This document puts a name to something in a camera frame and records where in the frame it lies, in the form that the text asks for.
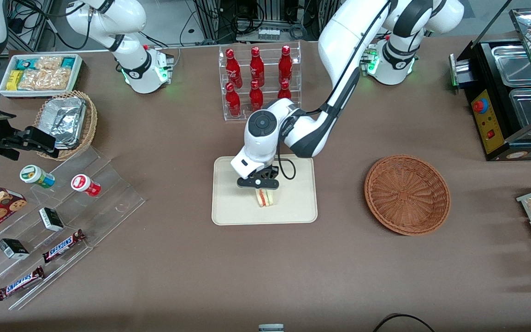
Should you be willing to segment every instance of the table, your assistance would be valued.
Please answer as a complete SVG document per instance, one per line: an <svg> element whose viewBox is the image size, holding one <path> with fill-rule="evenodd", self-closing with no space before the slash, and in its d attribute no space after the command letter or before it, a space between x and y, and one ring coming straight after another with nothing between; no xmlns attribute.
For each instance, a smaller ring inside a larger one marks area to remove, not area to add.
<svg viewBox="0 0 531 332"><path fill-rule="evenodd" d="M239 151L244 128L223 121L218 47L184 49L173 84L150 95L124 84L110 53L82 53L93 145L148 202L27 307L0 304L0 331L371 331L396 312L437 331L531 331L531 229L514 199L531 192L531 162L484 161L465 97L449 89L448 55L470 39L427 38L398 86L360 80L314 158L319 218L307 225L212 223L213 162ZM331 89L316 50L303 43L307 110ZM0 109L23 128L41 104ZM451 213L431 235L385 229L363 200L367 170L402 153L449 185ZM32 162L57 164L2 159L0 186L26 191L18 173Z"/></svg>

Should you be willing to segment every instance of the acrylic bottle rack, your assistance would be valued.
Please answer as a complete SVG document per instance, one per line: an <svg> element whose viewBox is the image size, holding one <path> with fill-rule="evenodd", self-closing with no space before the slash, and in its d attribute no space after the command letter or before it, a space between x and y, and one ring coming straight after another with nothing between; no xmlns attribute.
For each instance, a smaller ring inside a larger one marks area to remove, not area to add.
<svg viewBox="0 0 531 332"><path fill-rule="evenodd" d="M292 80L290 82L289 90L292 93L292 101L301 107L302 101L302 77L301 77L301 44L300 42L287 43L266 43L258 44L260 48L261 58L265 65L265 85L261 87L264 94L264 106L270 101L278 99L278 92L280 91L280 82L278 80L278 63L282 56L282 46L290 46L290 57L292 58ZM235 51L235 58L241 66L241 76L243 79L243 86L237 89L241 99L241 115L234 117L230 115L227 107L227 100L225 95L225 85L228 82L227 76L227 57L225 51L231 48ZM251 72L249 71L249 63L251 63L251 49L244 44L235 44L219 48L218 69L221 80L221 94L223 95L223 112L225 120L247 120L253 113L251 109L251 101L249 100L249 92L251 91Z"/></svg>
<svg viewBox="0 0 531 332"><path fill-rule="evenodd" d="M101 185L97 197L78 193L70 181L76 174L86 174ZM91 252L112 230L139 208L145 200L93 147L85 149L51 172L55 185L43 189L34 185L24 195L28 205L19 210L19 218L10 218L0 225L0 240L19 240L30 252L23 261L9 259L0 250L0 288L4 288L42 265L46 278L35 281L27 289L19 290L2 302L9 309L21 309L81 258ZM44 227L38 211L54 208L65 228L49 231ZM42 254L82 229L87 238L52 262L44 264Z"/></svg>

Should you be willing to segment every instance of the brown wicker basket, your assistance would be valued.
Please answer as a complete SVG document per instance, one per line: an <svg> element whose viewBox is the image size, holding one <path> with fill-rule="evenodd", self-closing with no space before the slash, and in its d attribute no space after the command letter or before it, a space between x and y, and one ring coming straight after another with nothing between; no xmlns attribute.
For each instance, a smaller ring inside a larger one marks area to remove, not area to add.
<svg viewBox="0 0 531 332"><path fill-rule="evenodd" d="M71 91L68 93L63 93L61 95L54 96L51 99L60 99L60 98L68 98L68 97L80 97L87 102L85 119L83 120L83 129L82 129L81 137L79 138L80 143L75 149L60 150L58 158L52 158L46 154L38 153L38 155L42 158L54 159L54 160L59 160L59 161L67 160L69 157L74 155L77 151L80 151L88 147L91 144L91 141L93 141L93 137L95 136L95 126L97 125L97 110L95 109L95 105L93 105L93 102L91 101L89 96L87 96L85 93L80 92L80 91ZM40 123L40 117L42 116L43 109L44 109L44 105L40 107L40 112L38 112L38 115L36 115L36 121L34 121L35 127L37 127L38 124Z"/></svg>
<svg viewBox="0 0 531 332"><path fill-rule="evenodd" d="M364 183L366 202L383 225L403 235L425 235L450 210L448 185L430 164L410 155L378 160Z"/></svg>

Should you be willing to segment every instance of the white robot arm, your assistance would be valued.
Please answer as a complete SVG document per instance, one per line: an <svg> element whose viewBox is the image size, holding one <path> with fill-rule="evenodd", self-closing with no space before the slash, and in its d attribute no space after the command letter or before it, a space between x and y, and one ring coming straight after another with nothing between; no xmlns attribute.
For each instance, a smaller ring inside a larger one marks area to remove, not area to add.
<svg viewBox="0 0 531 332"><path fill-rule="evenodd" d="M134 91L151 93L171 78L173 58L156 50L147 50L135 33L143 31L147 17L137 0L83 0L68 4L67 15L72 29L89 35L112 52Z"/></svg>
<svg viewBox="0 0 531 332"><path fill-rule="evenodd" d="M320 153L360 79L362 54L381 27L394 31L394 41L381 45L386 56L380 57L375 78L397 84L407 76L424 27L451 30L463 13L458 0L347 0L319 38L319 55L333 83L331 95L316 111L305 112L280 99L249 116L245 145L230 162L240 176L237 184L277 189L278 167L272 164L280 141L300 158ZM320 114L316 120L311 117L315 114Z"/></svg>

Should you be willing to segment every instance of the small white box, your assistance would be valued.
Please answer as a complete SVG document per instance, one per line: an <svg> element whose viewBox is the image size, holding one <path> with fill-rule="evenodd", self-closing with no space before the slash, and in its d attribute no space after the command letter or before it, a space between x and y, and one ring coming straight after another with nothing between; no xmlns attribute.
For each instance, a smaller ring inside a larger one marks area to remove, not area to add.
<svg viewBox="0 0 531 332"><path fill-rule="evenodd" d="M43 207L38 212L40 213L40 219L42 219L46 229L50 229L51 231L63 230L63 222L55 210L52 208Z"/></svg>

